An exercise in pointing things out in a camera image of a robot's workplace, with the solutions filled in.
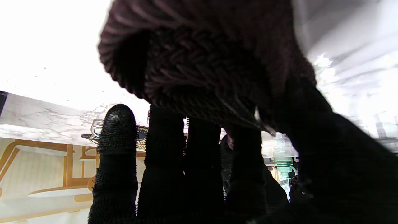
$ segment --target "marble surface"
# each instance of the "marble surface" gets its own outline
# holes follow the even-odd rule
[[[120,89],[98,60],[98,35],[110,2],[38,0],[25,1],[23,8],[0,2],[0,19],[10,21],[0,29],[12,34],[0,42],[0,90],[30,99],[9,96],[0,137],[90,145],[80,135],[117,103],[146,124],[148,103]],[[387,137],[398,137],[398,1],[293,5],[300,47],[334,110],[375,138],[377,123]]]

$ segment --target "knit hat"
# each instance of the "knit hat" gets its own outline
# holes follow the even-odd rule
[[[138,98],[223,126],[275,128],[286,80],[316,83],[290,0],[115,0],[98,50]]]

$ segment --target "white light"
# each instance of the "white light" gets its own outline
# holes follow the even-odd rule
[[[320,68],[327,68],[329,67],[333,61],[331,61],[329,58],[324,57],[325,53],[321,54],[318,56],[316,61],[314,62],[314,65],[317,65]]]

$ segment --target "brown knit fabric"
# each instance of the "brown knit fabric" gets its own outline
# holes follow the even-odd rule
[[[112,79],[139,98],[221,125],[263,129],[290,76],[315,84],[290,0],[115,0],[98,45]]]

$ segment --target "knitted texture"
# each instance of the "knitted texture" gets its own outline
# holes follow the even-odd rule
[[[100,154],[132,154],[136,152],[137,129],[130,108],[118,104],[107,112],[98,141]]]
[[[97,151],[101,156],[88,223],[131,223],[138,190],[135,162],[137,130],[131,110],[113,106],[105,116]]]
[[[130,93],[221,125],[275,127],[272,101],[286,80],[315,84],[295,39],[290,0],[116,0],[98,50],[105,70]]]

